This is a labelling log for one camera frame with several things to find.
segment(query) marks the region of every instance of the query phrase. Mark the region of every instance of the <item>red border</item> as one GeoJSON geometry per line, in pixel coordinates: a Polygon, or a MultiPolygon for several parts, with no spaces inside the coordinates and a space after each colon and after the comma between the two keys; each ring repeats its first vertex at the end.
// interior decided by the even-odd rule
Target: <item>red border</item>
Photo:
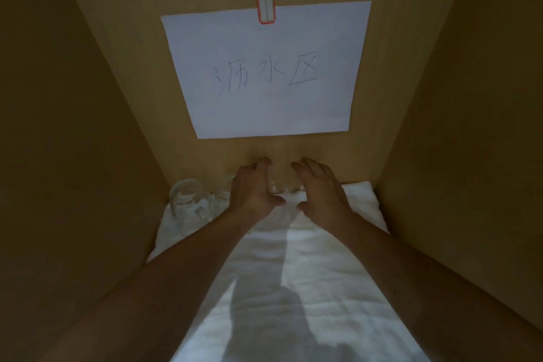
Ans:
{"type": "Polygon", "coordinates": [[[267,22],[262,22],[262,18],[260,17],[260,6],[258,5],[258,0],[256,0],[256,10],[258,11],[258,21],[262,25],[271,25],[272,23],[275,22],[275,0],[272,0],[272,2],[273,2],[273,20],[267,21],[267,22]]]}

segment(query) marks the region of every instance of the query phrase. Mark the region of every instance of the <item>skin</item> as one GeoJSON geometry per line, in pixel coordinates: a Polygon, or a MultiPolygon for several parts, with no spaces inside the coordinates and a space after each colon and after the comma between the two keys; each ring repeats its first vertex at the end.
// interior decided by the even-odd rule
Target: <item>skin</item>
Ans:
{"type": "MultiPolygon", "coordinates": [[[[271,164],[240,167],[221,216],[115,287],[41,361],[170,360],[231,251],[285,204],[268,191],[271,164]]],[[[307,192],[298,209],[364,265],[431,360],[541,360],[541,331],[354,213],[329,167],[307,158],[292,167],[307,192]]]]}

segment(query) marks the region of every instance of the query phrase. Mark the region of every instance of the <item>red and white sticker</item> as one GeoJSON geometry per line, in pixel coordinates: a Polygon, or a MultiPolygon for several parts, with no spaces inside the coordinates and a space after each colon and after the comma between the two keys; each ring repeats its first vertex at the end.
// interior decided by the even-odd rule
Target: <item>red and white sticker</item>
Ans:
{"type": "Polygon", "coordinates": [[[274,0],[256,0],[256,3],[258,5],[258,20],[263,25],[275,22],[274,0]]]}

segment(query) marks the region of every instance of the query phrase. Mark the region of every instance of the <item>wooden side panel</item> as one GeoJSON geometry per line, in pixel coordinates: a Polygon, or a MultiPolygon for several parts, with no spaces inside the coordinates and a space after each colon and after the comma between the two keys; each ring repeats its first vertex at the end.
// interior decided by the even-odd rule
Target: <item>wooden side panel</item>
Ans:
{"type": "Polygon", "coordinates": [[[393,232],[543,328],[543,0],[456,0],[378,182],[393,232]]]}
{"type": "Polygon", "coordinates": [[[0,360],[145,261],[167,185],[75,0],[0,0],[0,360]]]}
{"type": "MultiPolygon", "coordinates": [[[[376,179],[452,3],[371,0],[349,132],[197,140],[160,16],[256,8],[256,0],[77,1],[170,183],[191,176],[216,180],[263,155],[283,176],[290,161],[305,155],[328,163],[343,181],[376,179]]],[[[355,0],[275,3],[342,1],[355,0]]]]}

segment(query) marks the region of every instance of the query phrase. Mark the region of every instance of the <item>paper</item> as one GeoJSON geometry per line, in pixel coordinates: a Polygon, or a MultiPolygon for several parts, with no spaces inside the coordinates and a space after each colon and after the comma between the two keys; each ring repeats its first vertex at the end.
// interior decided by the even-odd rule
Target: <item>paper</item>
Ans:
{"type": "Polygon", "coordinates": [[[199,139],[349,130],[371,2],[163,16],[199,139]]]}

